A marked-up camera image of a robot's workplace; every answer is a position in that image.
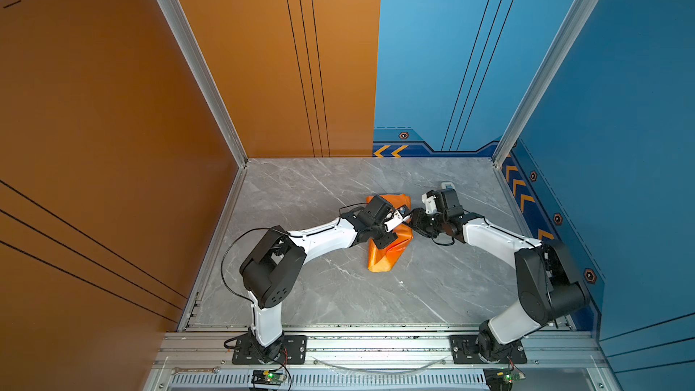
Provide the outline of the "yellow wrapping paper sheet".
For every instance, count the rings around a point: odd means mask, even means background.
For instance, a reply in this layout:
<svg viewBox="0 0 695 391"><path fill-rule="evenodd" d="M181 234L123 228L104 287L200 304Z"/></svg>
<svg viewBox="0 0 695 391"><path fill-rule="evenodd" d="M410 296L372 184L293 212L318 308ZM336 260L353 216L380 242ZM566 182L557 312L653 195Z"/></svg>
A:
<svg viewBox="0 0 695 391"><path fill-rule="evenodd" d="M400 208L401 206L410 208L412 206L409 195L382 195L381 197L394 208ZM372 273L390 272L414 238L413 229L407 224L400 224L400 226L394 229L393 233L397 236L396 240L384 249L378 249L375 242L369 240L367 269Z"/></svg>

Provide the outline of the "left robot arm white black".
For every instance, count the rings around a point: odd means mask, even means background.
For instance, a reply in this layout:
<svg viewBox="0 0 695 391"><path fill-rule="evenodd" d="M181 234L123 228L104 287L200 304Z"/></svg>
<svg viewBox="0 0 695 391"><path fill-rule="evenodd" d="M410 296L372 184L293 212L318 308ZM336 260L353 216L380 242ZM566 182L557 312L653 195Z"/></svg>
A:
<svg viewBox="0 0 695 391"><path fill-rule="evenodd" d="M300 231L273 226L253 248L241 265L240 274L252 302L251 333L261 347L270 347L281 338L282 302L304 264L369 240L388 245L396 240L396 228L407 220L396 211L381 220L362 217L363 212L350 212L322 226Z"/></svg>

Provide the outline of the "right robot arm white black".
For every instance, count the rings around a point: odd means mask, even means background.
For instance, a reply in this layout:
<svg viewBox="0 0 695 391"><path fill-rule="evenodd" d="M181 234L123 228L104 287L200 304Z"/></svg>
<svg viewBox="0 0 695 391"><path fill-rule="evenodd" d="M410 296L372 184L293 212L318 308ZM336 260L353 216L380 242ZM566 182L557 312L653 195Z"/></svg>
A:
<svg viewBox="0 0 695 391"><path fill-rule="evenodd" d="M497 360L517 341L553 320L588 306L590 295L566 245L524 237L476 213L447 218L417 208L409 226L425 237L447 235L454 242L482 249L516 274L517 300L479 327L478 352Z"/></svg>

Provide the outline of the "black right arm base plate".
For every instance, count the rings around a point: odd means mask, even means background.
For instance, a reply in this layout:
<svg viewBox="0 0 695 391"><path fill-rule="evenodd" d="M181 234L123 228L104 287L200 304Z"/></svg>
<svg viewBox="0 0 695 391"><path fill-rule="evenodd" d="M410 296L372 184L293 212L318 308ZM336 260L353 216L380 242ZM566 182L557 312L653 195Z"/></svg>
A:
<svg viewBox="0 0 695 391"><path fill-rule="evenodd" d="M450 351L455 364L527 364L526 351L520 340L499 344L485 335L452 335Z"/></svg>

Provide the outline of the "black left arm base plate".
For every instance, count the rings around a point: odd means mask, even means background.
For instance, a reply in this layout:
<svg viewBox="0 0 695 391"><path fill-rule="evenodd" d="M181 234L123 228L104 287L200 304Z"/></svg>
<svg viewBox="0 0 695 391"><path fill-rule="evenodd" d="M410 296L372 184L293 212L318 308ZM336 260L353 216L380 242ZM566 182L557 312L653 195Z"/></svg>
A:
<svg viewBox="0 0 695 391"><path fill-rule="evenodd" d="M283 334L271 345L264 347L255 336L246 332L226 340L224 347L232 351L234 365L303 365L306 360L307 343L306 335Z"/></svg>

